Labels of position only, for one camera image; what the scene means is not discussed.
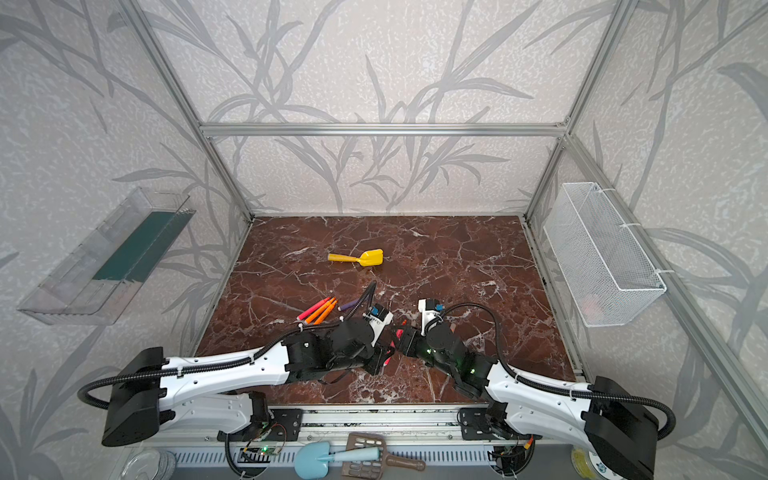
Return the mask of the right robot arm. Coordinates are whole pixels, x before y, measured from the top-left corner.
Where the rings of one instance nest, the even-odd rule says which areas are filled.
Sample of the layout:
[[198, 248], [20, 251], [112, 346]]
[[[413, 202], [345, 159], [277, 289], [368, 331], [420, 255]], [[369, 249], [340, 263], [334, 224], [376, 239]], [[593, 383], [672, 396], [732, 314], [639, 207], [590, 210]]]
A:
[[486, 401], [489, 424], [504, 435], [540, 436], [581, 447], [624, 479], [651, 479], [657, 444], [675, 427], [673, 411], [618, 383], [560, 381], [516, 370], [474, 352], [450, 327], [398, 328], [400, 353], [448, 375], [461, 395]]

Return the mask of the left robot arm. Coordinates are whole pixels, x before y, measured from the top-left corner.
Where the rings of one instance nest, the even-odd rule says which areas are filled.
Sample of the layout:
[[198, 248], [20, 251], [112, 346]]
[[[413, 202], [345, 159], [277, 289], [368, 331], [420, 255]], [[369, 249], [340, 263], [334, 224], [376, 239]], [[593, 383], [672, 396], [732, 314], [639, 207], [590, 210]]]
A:
[[255, 437], [269, 413], [251, 388], [319, 381], [356, 368], [375, 375], [389, 354], [379, 338], [391, 322], [390, 314], [363, 314], [298, 327], [261, 348], [207, 357], [167, 357], [152, 347], [118, 375], [82, 386], [77, 397], [106, 412], [106, 447], [140, 443], [170, 429]]

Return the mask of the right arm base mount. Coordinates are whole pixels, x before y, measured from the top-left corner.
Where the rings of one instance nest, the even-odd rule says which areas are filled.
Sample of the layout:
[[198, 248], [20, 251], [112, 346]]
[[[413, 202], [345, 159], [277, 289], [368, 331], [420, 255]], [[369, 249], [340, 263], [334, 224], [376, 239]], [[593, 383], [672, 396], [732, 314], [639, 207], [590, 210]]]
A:
[[465, 407], [457, 414], [463, 440], [513, 440], [519, 438], [507, 423], [507, 403], [491, 401], [487, 407]]

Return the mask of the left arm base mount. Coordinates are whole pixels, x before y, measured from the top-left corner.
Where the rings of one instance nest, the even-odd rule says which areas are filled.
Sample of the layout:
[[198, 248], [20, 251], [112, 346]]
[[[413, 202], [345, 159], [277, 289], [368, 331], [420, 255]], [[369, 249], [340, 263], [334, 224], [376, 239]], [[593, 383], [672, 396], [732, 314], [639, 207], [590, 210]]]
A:
[[219, 431], [219, 441], [230, 442], [246, 441], [297, 441], [302, 425], [304, 411], [300, 408], [276, 408], [268, 407], [266, 395], [262, 392], [250, 392], [238, 395], [239, 400], [245, 401], [246, 423], [242, 428], [232, 433]]

